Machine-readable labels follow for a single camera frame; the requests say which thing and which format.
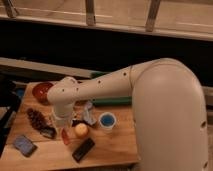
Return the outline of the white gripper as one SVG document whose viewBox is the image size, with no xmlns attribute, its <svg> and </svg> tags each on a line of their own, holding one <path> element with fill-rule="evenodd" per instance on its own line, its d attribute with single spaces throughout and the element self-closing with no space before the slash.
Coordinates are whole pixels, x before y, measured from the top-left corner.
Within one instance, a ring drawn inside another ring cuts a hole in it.
<svg viewBox="0 0 213 171">
<path fill-rule="evenodd" d="M 55 112 L 51 114 L 51 120 L 55 127 L 66 127 L 70 126 L 72 123 L 72 115 L 68 114 L 65 116 L 57 116 Z"/>
</svg>

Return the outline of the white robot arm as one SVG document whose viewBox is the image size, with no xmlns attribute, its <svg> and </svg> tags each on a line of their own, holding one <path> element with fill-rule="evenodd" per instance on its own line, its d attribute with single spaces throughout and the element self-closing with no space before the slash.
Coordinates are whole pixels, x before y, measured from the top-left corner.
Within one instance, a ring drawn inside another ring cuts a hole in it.
<svg viewBox="0 0 213 171">
<path fill-rule="evenodd" d="M 196 75 L 161 58 L 71 85 L 56 83 L 48 101 L 65 108 L 79 100 L 130 96 L 140 162 L 135 171 L 208 171 L 207 112 Z"/>
</svg>

